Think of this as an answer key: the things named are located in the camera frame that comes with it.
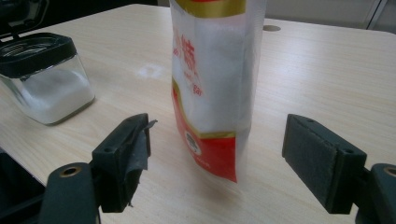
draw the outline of jar lid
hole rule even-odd
[[[0,75],[21,78],[62,63],[77,54],[72,38],[51,33],[0,43]]]
[[[0,39],[33,30],[48,6],[48,0],[0,0]]]

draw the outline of glass jar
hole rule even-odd
[[[42,33],[1,43],[0,79],[28,117],[59,122],[94,99],[70,37]]]

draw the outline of plastic bag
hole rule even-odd
[[[198,165],[246,173],[266,0],[171,0],[177,128]]]

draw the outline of light wood tabletop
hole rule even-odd
[[[329,215],[281,156],[288,114],[322,123],[368,154],[396,163],[396,36],[265,20],[247,185],[228,194],[205,181],[176,126],[167,7],[131,5],[37,32],[73,38],[95,91],[92,105],[54,126],[27,118],[0,87],[0,147],[43,183],[54,169],[92,159],[124,119],[148,113],[148,171],[122,214],[103,223],[354,223]]]

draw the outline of screw hole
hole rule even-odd
[[[387,173],[388,175],[392,175],[394,177],[396,177],[396,168],[393,167],[385,167],[384,168],[385,173]]]
[[[76,175],[81,171],[81,168],[78,166],[67,167],[61,172],[61,177],[70,177],[72,175]]]

